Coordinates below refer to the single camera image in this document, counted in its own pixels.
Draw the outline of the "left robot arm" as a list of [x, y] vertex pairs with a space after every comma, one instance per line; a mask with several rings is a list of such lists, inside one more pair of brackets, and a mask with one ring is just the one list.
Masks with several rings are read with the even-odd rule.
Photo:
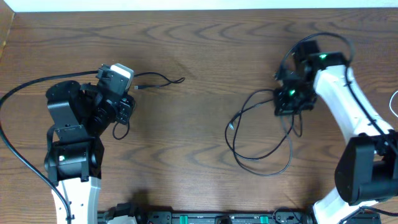
[[135, 101], [128, 94], [134, 70], [103, 65], [96, 85], [60, 82], [46, 92], [54, 125], [47, 133], [45, 170], [71, 217], [55, 199], [58, 223], [97, 223], [104, 146], [100, 136], [111, 123], [129, 125]]

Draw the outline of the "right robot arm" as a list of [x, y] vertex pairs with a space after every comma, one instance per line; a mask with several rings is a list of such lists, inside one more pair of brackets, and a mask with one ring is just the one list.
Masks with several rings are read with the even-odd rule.
[[316, 41], [301, 40], [290, 54], [295, 69], [282, 67], [274, 92], [276, 116], [312, 110], [321, 98], [345, 140], [335, 169], [335, 188], [314, 203], [304, 223], [348, 223], [354, 216], [397, 196], [397, 131], [372, 107], [357, 84], [351, 59], [322, 52]]

